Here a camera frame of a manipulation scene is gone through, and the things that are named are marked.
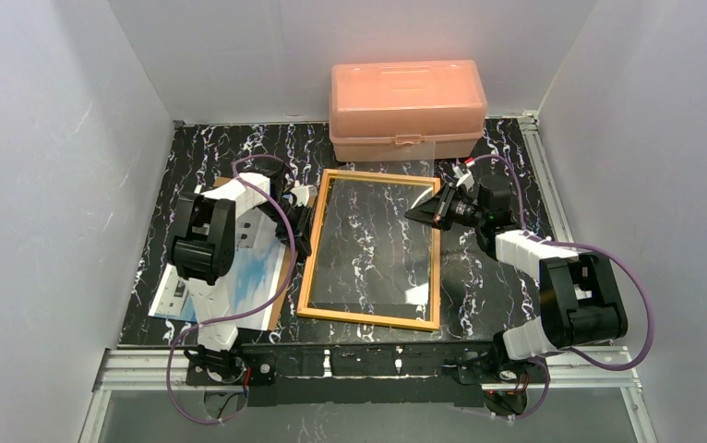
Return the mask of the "yellow wooden picture frame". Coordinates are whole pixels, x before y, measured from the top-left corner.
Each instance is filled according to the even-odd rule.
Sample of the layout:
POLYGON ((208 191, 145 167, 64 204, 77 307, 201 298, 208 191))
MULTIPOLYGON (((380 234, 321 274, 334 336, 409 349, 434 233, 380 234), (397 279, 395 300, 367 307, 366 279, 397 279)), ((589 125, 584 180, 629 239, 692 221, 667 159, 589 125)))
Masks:
MULTIPOLYGON (((310 236, 312 254, 306 260, 304 267, 304 276, 302 279, 302 286, 298 299, 297 314, 300 317, 310 317, 315 319, 324 319, 331 321, 340 322, 351 322, 359 324, 370 324, 377 325, 381 327, 399 328, 399 329, 415 329, 423 331, 435 331, 440 328, 440 283, 441 283, 441 272, 440 272, 440 246, 441 246, 441 234, 440 232, 426 227, 432 237, 432 258, 430 265, 430 286, 431 294, 428 306, 420 312, 413 312, 409 317, 394 316, 394 315, 380 315, 369 314, 363 312, 352 312, 347 310, 339 309, 329 309, 329 308, 318 308, 313 307, 309 302, 309 293, 311 289, 311 283, 313 281, 314 267, 317 258, 318 245, 320 239, 320 228, 322 224, 322 216, 324 212, 324 199, 330 186, 330 179, 332 178, 352 178, 353 180, 359 181, 364 179, 372 178, 378 182, 385 182, 388 180, 388 176, 385 174, 370 174, 366 172, 353 172, 344 171, 342 169, 326 169, 324 170, 321 181, 320 188, 318 190, 318 197, 315 204, 315 215, 312 225, 312 233, 310 236)), ((431 197, 439 191, 441 188, 441 183, 439 178, 433 176, 427 181, 433 186, 433 193, 431 197)))

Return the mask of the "building photo print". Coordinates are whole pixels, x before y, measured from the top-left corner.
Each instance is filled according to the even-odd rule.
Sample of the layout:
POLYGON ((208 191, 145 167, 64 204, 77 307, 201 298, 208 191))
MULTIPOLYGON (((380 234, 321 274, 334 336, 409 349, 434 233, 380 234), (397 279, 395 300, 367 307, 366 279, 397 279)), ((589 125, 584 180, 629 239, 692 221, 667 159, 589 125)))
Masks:
POLYGON ((237 220, 234 261, 213 285, 183 280, 173 265, 163 272, 151 317, 196 322, 247 312, 268 301, 288 269, 290 250, 275 236, 277 224, 260 210, 237 220))

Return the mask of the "clear acrylic sheet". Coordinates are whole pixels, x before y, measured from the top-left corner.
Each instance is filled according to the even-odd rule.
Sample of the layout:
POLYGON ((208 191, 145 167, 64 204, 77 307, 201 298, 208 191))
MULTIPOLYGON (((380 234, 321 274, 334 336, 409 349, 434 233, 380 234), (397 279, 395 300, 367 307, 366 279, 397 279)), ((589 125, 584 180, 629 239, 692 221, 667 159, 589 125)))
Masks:
POLYGON ((409 317, 430 301, 432 237, 405 212, 427 200, 436 145, 423 142, 341 157, 344 171, 388 180, 332 178, 309 302, 313 307, 409 317))

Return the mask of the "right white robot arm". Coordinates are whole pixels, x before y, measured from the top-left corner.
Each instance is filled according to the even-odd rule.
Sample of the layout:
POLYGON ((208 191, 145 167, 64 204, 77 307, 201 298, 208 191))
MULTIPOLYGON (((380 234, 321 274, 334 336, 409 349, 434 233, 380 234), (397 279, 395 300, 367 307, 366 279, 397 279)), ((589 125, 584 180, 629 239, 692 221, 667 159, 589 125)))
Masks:
POLYGON ((496 334, 478 359, 483 369, 513 371, 532 357, 624 336, 628 320, 610 260, 532 239, 518 228, 510 203, 505 188, 444 185, 405 213, 441 231, 455 224, 472 228, 490 258, 538 282, 538 317, 496 334))

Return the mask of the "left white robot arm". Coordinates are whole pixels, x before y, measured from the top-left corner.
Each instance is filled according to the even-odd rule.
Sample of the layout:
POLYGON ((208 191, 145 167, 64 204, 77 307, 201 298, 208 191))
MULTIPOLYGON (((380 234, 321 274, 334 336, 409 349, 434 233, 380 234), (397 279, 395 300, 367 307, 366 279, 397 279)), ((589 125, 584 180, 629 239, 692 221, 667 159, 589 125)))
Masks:
POLYGON ((246 320, 265 322, 276 312, 296 263, 312 253, 317 193, 293 186, 285 173, 240 173, 180 198, 168 261, 195 309, 201 352, 232 355, 246 320))

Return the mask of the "orange plastic storage box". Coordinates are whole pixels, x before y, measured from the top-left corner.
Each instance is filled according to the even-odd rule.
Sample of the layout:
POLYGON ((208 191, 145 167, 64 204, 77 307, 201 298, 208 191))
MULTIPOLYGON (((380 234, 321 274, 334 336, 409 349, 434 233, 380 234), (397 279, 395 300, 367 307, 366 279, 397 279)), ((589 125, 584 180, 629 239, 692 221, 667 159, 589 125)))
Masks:
POLYGON ((330 141, 340 162, 467 157, 488 103, 473 60, 336 65, 330 141))

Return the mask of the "aluminium side rail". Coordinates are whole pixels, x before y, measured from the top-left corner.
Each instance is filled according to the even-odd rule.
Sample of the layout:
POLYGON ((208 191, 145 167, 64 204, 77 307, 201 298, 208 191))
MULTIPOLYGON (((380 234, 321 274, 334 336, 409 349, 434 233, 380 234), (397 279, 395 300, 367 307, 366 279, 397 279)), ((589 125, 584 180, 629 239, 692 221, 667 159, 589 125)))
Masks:
POLYGON ((544 198, 545 212, 553 228, 555 239, 561 242, 572 242, 572 232, 540 136, 538 114, 534 111, 525 111, 517 120, 544 198))

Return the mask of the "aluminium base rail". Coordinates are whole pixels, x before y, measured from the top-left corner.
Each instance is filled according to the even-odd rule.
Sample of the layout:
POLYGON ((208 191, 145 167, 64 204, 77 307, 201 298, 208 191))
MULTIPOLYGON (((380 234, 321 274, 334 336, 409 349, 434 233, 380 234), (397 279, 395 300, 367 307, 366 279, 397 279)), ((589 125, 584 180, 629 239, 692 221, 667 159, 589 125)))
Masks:
MULTIPOLYGON (((375 346, 359 351, 341 347, 286 349, 279 357, 273 351, 264 358, 253 356, 251 365, 256 378, 268 381, 286 379, 426 379, 443 375, 448 368, 439 356, 441 347, 430 345, 427 352, 410 346, 375 346)), ((574 353, 546 358, 545 366, 553 388, 641 389, 634 369, 606 371, 574 353)), ((93 384, 94 389, 164 390, 167 385, 177 390, 199 390, 220 383, 208 373, 192 367, 190 361, 168 349, 124 349, 108 351, 93 384)))

